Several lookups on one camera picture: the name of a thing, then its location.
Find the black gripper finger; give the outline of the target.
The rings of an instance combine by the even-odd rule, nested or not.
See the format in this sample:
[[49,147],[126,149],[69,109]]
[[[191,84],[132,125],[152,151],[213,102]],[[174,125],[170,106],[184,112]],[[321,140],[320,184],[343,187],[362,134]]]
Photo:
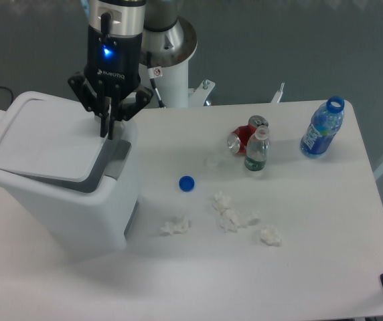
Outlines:
[[97,83],[97,91],[94,94],[85,75],[77,72],[68,78],[68,85],[85,111],[99,118],[100,137],[104,138],[108,133],[108,99],[104,95],[104,83]]
[[154,93],[149,88],[138,86],[135,90],[135,101],[133,103],[124,103],[124,98],[121,98],[121,87],[114,87],[114,96],[111,100],[111,109],[108,123],[108,139],[114,138],[114,124],[116,121],[129,121],[138,112],[150,103]]

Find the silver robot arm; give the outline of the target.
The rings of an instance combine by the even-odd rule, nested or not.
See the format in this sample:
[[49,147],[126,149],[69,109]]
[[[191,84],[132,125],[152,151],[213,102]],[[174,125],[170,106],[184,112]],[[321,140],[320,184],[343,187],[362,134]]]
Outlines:
[[100,136],[152,100],[160,108],[189,105],[188,66],[198,37],[177,1],[89,1],[87,62],[68,83],[84,109],[100,119]]

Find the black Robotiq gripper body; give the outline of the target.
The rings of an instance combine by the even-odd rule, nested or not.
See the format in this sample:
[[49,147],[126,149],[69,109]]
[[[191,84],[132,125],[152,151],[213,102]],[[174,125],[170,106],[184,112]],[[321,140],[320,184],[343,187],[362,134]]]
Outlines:
[[104,38],[99,30],[88,26],[84,76],[95,92],[99,78],[105,83],[104,95],[109,98],[115,96],[116,85],[120,86],[120,100],[139,87],[142,38],[142,33],[132,37],[111,35]]

